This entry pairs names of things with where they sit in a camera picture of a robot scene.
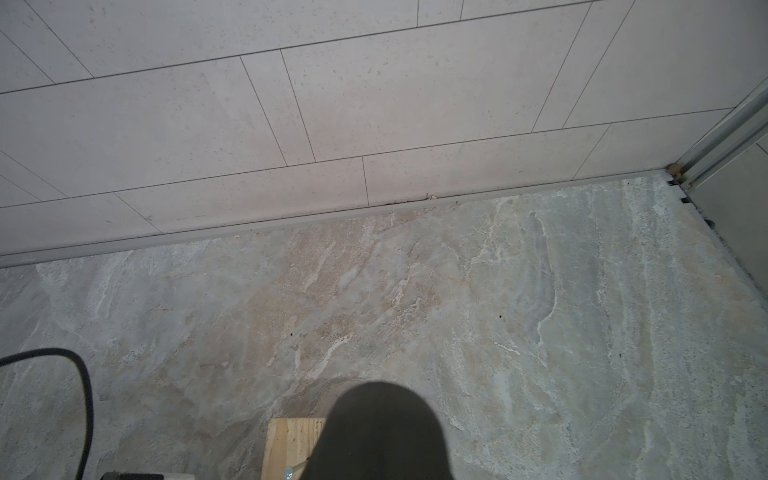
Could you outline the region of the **pale wooden block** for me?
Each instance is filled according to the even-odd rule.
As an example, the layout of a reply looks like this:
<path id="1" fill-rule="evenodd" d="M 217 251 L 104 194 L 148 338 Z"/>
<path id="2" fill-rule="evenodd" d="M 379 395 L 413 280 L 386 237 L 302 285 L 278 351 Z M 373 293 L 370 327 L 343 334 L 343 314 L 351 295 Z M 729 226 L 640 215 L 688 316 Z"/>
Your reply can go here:
<path id="1" fill-rule="evenodd" d="M 261 471 L 262 480 L 284 480 L 284 470 L 292 466 L 298 480 L 317 444 L 325 418 L 273 418 L 267 429 Z"/>

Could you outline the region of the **red black claw hammer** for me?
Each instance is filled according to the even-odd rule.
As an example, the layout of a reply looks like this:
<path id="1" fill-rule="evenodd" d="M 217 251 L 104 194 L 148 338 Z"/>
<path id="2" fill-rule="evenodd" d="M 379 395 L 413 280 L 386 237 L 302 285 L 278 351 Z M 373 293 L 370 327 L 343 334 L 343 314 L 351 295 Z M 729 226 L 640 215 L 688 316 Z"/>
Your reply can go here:
<path id="1" fill-rule="evenodd" d="M 334 403 L 303 479 L 451 479 L 434 410 L 390 382 L 357 385 Z"/>

